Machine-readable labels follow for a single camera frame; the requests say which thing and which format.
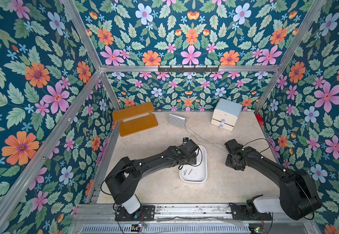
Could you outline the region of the white plastic storage tray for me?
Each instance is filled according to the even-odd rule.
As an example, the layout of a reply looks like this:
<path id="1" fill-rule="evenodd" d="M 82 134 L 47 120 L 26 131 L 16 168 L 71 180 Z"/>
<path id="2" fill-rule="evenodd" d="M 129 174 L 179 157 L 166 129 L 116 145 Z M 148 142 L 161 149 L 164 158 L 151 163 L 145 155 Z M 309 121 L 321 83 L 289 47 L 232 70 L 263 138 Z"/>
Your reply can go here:
<path id="1" fill-rule="evenodd" d="M 185 165 L 182 170 L 179 172 L 180 179 L 183 182 L 188 183 L 203 183 L 207 180 L 207 152 L 205 147 L 199 145 L 200 151 L 196 151 L 197 153 L 197 162 L 200 162 L 198 167 L 191 167 L 189 165 Z"/>

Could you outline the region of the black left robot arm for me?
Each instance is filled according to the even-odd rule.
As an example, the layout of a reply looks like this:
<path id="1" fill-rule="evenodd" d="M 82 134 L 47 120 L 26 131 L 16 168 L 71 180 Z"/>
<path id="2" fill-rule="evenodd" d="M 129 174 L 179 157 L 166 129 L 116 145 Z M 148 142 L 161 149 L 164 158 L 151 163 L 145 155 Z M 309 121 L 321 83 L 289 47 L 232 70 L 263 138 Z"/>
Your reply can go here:
<path id="1" fill-rule="evenodd" d="M 141 179 L 159 170 L 175 166 L 179 169 L 185 165 L 199 167 L 203 158 L 200 146 L 185 137 L 183 144 L 169 146 L 163 152 L 148 158 L 131 160 L 129 157 L 124 157 L 120 159 L 104 182 L 114 203 L 122 206 L 128 214 L 138 216 L 142 210 L 142 204 L 135 191 Z"/>

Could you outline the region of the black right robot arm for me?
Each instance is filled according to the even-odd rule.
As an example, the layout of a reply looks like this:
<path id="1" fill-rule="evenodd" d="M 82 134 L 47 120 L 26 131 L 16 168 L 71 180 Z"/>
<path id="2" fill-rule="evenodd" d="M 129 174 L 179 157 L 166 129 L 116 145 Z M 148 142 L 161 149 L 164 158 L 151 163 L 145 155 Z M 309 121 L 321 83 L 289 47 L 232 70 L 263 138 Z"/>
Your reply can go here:
<path id="1" fill-rule="evenodd" d="M 252 209 L 258 213 L 282 213 L 293 220 L 315 214 L 322 201 L 312 177 L 304 170 L 294 171 L 264 157 L 256 149 L 239 144 L 235 139 L 225 143 L 228 151 L 226 166 L 236 171 L 250 167 L 274 182 L 280 194 L 252 199 Z"/>

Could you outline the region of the silver quilted pouch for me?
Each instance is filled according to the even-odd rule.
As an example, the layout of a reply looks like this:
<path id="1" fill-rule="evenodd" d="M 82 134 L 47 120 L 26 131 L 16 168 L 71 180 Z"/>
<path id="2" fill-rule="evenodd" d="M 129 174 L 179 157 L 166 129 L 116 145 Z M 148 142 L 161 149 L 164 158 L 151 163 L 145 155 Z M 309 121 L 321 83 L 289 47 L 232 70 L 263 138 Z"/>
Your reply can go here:
<path id="1" fill-rule="evenodd" d="M 174 114 L 168 115 L 168 123 L 171 126 L 177 127 L 177 128 L 185 128 L 186 126 L 186 118 L 182 116 L 177 116 Z"/>

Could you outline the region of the small white drawer cabinet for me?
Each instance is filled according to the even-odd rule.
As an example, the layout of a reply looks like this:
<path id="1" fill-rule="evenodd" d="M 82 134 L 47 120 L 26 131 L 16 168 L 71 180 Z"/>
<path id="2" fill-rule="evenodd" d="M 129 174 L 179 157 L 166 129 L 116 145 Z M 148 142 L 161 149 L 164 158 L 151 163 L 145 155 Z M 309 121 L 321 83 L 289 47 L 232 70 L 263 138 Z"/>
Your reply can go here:
<path id="1" fill-rule="evenodd" d="M 221 98 L 212 115 L 211 124 L 232 131 L 242 111 L 241 104 Z"/>

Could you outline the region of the orange wooden two-tier shelf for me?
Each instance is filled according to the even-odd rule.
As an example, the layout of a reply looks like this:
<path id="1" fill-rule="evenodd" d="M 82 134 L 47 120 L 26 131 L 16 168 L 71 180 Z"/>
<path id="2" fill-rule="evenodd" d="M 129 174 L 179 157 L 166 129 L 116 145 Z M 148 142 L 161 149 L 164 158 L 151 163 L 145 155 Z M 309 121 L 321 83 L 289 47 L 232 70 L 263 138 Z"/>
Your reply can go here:
<path id="1" fill-rule="evenodd" d="M 159 124 L 153 111 L 153 104 L 148 102 L 115 111 L 112 113 L 112 118 L 115 122 L 119 122 L 120 136 L 126 137 L 157 127 Z"/>

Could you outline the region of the red object at wall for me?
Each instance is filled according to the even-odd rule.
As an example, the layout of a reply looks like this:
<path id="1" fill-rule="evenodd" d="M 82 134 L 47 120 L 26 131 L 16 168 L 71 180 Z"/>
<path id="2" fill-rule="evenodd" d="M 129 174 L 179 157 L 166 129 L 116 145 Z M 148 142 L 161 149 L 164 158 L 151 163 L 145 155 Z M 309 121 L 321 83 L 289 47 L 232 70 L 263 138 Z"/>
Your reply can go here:
<path id="1" fill-rule="evenodd" d="M 256 115 L 256 119 L 257 119 L 259 124 L 261 124 L 263 122 L 263 118 L 262 118 L 262 116 L 260 114 Z"/>

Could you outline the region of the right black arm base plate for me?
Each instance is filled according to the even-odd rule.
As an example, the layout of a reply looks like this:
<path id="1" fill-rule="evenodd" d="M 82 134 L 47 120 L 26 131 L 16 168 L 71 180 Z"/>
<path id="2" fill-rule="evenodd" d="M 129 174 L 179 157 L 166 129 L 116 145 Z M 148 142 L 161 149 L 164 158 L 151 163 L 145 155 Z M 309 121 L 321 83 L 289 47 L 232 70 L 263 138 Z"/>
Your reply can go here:
<path id="1" fill-rule="evenodd" d="M 272 221 L 269 213 L 259 213 L 248 208 L 246 204 L 229 203 L 232 218 L 242 221 Z"/>

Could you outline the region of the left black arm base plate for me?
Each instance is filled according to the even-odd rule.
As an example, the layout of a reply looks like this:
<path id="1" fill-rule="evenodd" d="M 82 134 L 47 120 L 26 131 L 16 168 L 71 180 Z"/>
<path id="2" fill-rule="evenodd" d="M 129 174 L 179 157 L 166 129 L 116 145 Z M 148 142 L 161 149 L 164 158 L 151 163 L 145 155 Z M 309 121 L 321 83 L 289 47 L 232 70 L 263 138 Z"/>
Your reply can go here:
<path id="1" fill-rule="evenodd" d="M 123 206 L 119 206 L 116 209 L 115 221 L 153 221 L 154 216 L 154 205 L 143 205 L 132 214 L 129 214 Z"/>

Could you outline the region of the black wall hook rail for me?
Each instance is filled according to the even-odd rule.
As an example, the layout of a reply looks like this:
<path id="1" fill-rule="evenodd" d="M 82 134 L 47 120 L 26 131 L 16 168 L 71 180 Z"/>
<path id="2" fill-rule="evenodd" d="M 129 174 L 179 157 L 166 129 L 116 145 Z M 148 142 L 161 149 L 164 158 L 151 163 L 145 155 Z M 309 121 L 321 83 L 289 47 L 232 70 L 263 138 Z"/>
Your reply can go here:
<path id="1" fill-rule="evenodd" d="M 207 72 L 219 72 L 219 66 L 158 66 L 158 72 L 170 72 L 170 73 L 185 73 L 185 72 L 195 72 L 195 73 L 207 73 Z"/>

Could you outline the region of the aluminium front rail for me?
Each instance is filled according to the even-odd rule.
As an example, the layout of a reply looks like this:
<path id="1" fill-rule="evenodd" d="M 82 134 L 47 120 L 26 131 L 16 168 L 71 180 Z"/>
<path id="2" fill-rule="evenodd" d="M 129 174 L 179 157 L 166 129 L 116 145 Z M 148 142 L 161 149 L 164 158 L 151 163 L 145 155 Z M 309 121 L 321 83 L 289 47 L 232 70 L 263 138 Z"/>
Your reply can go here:
<path id="1" fill-rule="evenodd" d="M 116 221 L 119 209 L 111 204 L 87 204 L 79 208 L 71 234 L 319 234 L 313 220 L 290 219 L 271 213 L 257 219 L 244 214 L 242 205 L 156 204 L 151 214 L 136 221 Z"/>

